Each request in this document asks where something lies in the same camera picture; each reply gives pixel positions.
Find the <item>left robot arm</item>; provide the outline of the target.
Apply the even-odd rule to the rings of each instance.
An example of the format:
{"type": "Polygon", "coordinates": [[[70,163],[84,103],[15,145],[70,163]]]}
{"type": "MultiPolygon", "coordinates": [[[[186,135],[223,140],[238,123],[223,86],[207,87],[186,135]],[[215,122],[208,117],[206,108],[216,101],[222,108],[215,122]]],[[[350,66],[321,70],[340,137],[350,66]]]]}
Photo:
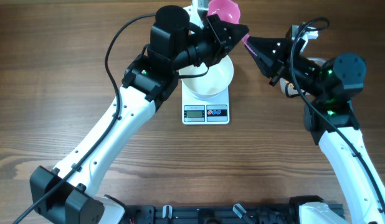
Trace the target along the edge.
{"type": "Polygon", "coordinates": [[[53,169],[31,175],[31,210],[52,223],[121,223],[126,207],[97,191],[130,138],[176,89],[180,69],[218,64],[249,32],[218,15],[192,22],[182,7],[161,7],[153,15],[150,42],[115,85],[115,99],[82,142],[53,169]]]}

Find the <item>pink plastic scoop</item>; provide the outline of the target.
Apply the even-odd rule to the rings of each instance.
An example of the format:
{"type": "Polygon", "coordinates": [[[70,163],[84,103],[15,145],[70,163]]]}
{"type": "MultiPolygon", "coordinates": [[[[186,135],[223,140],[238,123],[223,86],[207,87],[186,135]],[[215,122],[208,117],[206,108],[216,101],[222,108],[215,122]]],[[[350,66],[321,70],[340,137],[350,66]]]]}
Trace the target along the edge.
{"type": "MultiPolygon", "coordinates": [[[[241,24],[239,22],[241,12],[239,5],[231,0],[213,0],[209,2],[209,11],[207,14],[207,21],[209,27],[214,33],[214,40],[219,44],[220,23],[233,23],[241,24]]],[[[246,45],[246,41],[249,38],[249,32],[246,34],[240,42],[246,45]]],[[[231,50],[222,50],[220,53],[222,56],[227,55],[231,50]]]]}

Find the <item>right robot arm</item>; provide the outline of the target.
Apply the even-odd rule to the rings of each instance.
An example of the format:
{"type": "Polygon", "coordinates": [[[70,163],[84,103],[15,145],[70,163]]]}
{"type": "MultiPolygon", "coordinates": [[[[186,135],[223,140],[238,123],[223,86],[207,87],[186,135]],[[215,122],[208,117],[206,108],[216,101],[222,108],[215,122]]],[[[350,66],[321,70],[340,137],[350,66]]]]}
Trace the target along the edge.
{"type": "Polygon", "coordinates": [[[331,164],[353,223],[385,223],[385,186],[364,145],[352,99],[362,92],[366,64],[352,53],[329,61],[301,54],[307,40],[261,38],[244,41],[259,70],[272,86],[298,85],[296,95],[311,95],[304,125],[331,164]]]}

